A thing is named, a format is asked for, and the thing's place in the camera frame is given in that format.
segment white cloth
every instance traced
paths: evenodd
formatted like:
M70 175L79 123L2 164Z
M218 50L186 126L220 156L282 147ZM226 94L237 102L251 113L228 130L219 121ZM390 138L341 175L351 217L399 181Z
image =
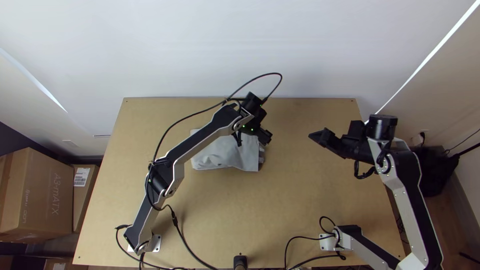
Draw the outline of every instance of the white cloth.
M198 130L190 130L190 135ZM191 158L191 166L195 170L235 167L247 172L258 172L259 162L263 163L263 157L259 158L259 152L263 151L257 136L242 133L240 147L237 146L233 136L221 136L194 155Z

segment baseboard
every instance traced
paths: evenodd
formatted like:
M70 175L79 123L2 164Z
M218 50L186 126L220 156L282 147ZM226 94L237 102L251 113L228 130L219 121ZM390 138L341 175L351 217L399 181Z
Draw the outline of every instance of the baseboard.
M455 173L447 182L445 189L449 192L453 208L458 215L470 249L473 254L480 254L480 225L477 222L462 184L460 184L460 180Z

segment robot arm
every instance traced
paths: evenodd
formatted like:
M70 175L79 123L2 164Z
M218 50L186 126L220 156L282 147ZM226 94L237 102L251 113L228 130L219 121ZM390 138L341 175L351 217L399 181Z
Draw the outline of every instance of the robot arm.
M320 245L328 251L353 251L376 270L441 269L442 252L419 188L419 161L403 140L394 137L396 125L396 117L371 115L367 125L352 121L340 139L327 128L309 138L342 158L374 165L393 192L411 253L399 260L364 237L357 225L336 226L335 237L320 240Z
M133 225L123 235L137 255L159 251L162 237L153 234L152 227L164 201L179 188L184 178L185 162L220 136L234 135L239 146L240 132L257 135L264 145L270 142L272 134L260 127L260 122L267 115L261 105L262 101L251 92L238 110L235 104L223 105L209 123L150 164L145 196Z

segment cardboard box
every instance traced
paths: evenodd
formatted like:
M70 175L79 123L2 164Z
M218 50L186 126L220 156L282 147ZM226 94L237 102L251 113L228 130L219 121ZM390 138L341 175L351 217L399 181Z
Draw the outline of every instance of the cardboard box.
M73 232L80 233L85 213L94 190L100 168L96 165L73 165Z
M31 148L0 156L0 240L38 243L72 232L74 169Z
M87 270L88 265L72 264L71 258L48 258L43 270Z

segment tabletop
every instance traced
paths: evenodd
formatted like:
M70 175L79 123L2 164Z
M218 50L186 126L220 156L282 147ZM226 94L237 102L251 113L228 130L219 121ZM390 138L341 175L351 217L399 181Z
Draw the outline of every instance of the tabletop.
M138 267L117 246L114 228L131 224L144 197L144 181L158 141L176 120L203 110L220 98L125 98L100 167L75 252L74 264ZM388 195L378 175L358 180L353 161L343 159L308 138L329 128L341 136L359 120L350 98L270 98L263 106L264 129L273 133L258 172L235 168L193 170L166 200L178 216L192 250L217 268L231 268L233 257L246 255L250 268L283 268L287 241L293 236L317 238L319 218L337 225L358 225L363 234L400 260L405 257ZM158 156L208 123L216 109L189 118L170 130ZM185 249L168 211L152 229L162 234L160 251L145 261L163 267L204 268ZM120 237L121 245L128 244ZM287 254L291 267L321 251L318 241L296 239ZM325 258L305 266L360 265Z

